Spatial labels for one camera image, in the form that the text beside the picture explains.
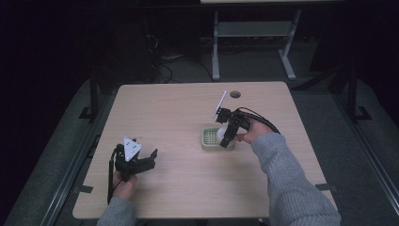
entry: gray sweater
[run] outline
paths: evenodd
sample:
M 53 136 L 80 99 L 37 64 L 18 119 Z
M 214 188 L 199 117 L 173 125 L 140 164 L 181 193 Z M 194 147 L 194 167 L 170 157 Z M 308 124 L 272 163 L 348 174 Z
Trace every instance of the gray sweater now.
M 340 215 L 306 179 L 282 135 L 261 135 L 252 142 L 252 150 L 268 175 L 272 226 L 340 225 Z M 112 198 L 97 225 L 135 225 L 135 219 L 136 209 L 131 202 Z

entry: person's hand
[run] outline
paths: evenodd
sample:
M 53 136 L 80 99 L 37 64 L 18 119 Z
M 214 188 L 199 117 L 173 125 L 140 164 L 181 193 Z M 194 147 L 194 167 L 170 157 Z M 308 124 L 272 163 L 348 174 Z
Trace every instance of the person's hand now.
M 244 140 L 246 143 L 251 144 L 256 137 L 266 133 L 273 133 L 273 130 L 260 121 L 250 119 L 250 127 L 248 132 L 246 134 L 236 135 L 235 139 L 240 142 Z
M 118 197 L 127 201 L 130 201 L 135 195 L 137 176 L 131 175 L 129 181 L 121 181 L 121 175 L 119 171 L 114 172 L 113 184 L 114 187 L 114 197 Z

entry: table top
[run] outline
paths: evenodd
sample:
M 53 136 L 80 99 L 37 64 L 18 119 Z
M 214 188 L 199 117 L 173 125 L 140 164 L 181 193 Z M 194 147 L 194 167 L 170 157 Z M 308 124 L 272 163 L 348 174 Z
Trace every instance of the table top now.
M 291 94 L 282 82 L 127 85 L 118 92 L 94 154 L 73 215 L 99 218 L 105 210 L 108 161 L 125 136 L 142 144 L 139 158 L 158 149 L 155 169 L 138 174 L 133 203 L 138 218 L 266 218 L 267 178 L 245 142 L 233 151 L 204 151 L 204 128 L 223 90 L 222 107 L 247 107 L 272 121 L 305 170 L 308 180 L 325 184 Z M 324 191 L 334 204 L 329 191 Z
M 345 0 L 200 0 L 201 3 L 301 3 L 301 2 L 339 2 Z

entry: table leg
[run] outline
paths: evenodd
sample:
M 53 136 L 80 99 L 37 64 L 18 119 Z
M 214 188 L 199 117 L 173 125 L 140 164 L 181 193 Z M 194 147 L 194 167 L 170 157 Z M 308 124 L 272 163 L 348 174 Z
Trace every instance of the table leg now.
M 212 79 L 214 81 L 220 80 L 219 74 L 219 57 L 217 55 L 217 36 L 218 36 L 218 12 L 215 12 L 214 23 L 214 51 L 212 52 Z
M 288 59 L 288 52 L 290 51 L 291 44 L 293 43 L 294 35 L 298 25 L 301 10 L 297 10 L 293 21 L 291 22 L 290 30 L 288 31 L 288 40 L 283 49 L 279 50 L 279 57 L 281 58 L 285 72 L 287 73 L 288 79 L 296 80 L 293 67 L 291 66 L 290 60 Z

